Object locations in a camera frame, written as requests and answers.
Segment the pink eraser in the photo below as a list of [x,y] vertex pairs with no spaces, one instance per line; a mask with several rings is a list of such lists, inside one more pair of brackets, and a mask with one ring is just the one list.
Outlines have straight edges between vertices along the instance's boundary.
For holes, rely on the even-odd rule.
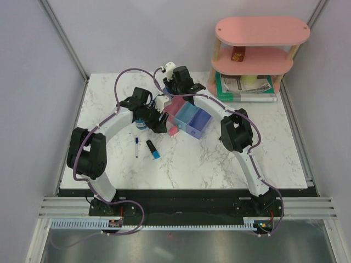
[[169,135],[170,135],[170,136],[174,136],[174,135],[176,135],[176,133],[178,133],[178,132],[179,132],[179,129],[178,129],[177,126],[173,126],[173,127],[171,127],[171,128],[169,129]]

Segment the pink drawer bin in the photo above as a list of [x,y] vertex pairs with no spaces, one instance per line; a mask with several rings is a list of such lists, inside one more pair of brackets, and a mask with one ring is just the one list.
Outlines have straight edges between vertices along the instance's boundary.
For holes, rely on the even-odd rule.
[[182,109],[183,105],[186,101],[182,97],[173,97],[171,100],[171,104],[166,106],[164,112],[168,113],[167,121],[171,124],[174,123],[174,118],[177,113]]

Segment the purple drawer bin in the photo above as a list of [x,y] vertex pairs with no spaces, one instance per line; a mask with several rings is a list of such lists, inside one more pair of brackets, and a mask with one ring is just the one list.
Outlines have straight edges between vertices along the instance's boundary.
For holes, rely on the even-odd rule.
[[186,132],[189,135],[197,139],[200,139],[206,127],[208,126],[210,120],[211,120],[210,114],[208,114],[206,111],[202,109],[198,109],[198,111],[195,113],[193,118],[187,124]]

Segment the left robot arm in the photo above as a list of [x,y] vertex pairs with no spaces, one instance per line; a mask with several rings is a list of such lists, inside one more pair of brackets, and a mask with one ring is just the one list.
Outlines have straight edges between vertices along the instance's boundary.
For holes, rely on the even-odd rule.
[[91,130],[77,127],[70,139],[66,164],[73,170],[73,179],[88,183],[94,196],[101,200],[101,209],[107,215],[120,211],[120,201],[114,199],[116,189],[106,172],[106,146],[119,131],[135,121],[142,121],[154,133],[166,133],[168,114],[163,110],[171,104],[167,95],[152,94],[146,89],[134,88],[132,96],[117,103],[114,110]]

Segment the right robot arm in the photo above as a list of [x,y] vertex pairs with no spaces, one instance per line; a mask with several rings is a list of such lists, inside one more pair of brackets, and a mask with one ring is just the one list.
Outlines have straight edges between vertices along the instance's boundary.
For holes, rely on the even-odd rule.
[[253,131],[257,129],[244,109],[235,110],[215,98],[202,84],[194,83],[185,66],[177,67],[169,62],[161,67],[165,75],[163,83],[166,94],[181,96],[220,121],[220,140],[224,147],[234,153],[248,183],[251,209],[259,216],[265,215],[274,203],[273,187],[265,182],[261,169],[252,152]]

